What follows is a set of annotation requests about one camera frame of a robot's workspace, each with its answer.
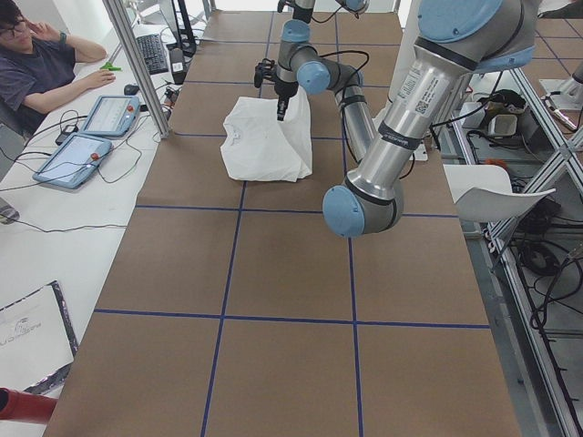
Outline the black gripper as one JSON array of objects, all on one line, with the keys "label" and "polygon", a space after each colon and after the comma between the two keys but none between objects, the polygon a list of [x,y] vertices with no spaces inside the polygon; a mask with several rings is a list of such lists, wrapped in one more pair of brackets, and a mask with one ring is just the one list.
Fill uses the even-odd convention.
[{"label": "black gripper", "polygon": [[274,90],[279,97],[277,103],[277,120],[283,121],[288,108],[288,100],[297,94],[299,84],[295,81],[287,82],[277,79]]}]

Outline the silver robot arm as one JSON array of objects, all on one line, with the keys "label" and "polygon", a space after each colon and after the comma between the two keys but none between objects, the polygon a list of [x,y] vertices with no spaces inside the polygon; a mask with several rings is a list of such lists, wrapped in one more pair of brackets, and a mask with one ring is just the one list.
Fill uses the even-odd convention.
[{"label": "silver robot arm", "polygon": [[535,50],[537,1],[423,1],[414,20],[414,62],[375,125],[357,70],[319,56],[310,44],[314,3],[289,5],[293,16],[268,74],[279,97],[277,118],[284,119],[300,88],[334,93],[358,166],[327,191],[322,210],[328,227],[346,238],[385,231],[399,220],[402,169],[461,76],[521,67]]},{"label": "silver robot arm", "polygon": [[[335,0],[333,3],[336,4],[334,14],[343,10],[357,18],[368,10],[370,4],[368,0]],[[286,8],[289,8],[293,19],[309,24],[314,20],[313,15],[317,9],[316,5],[317,1],[315,0],[281,0],[277,3],[277,12],[282,13]]]}]

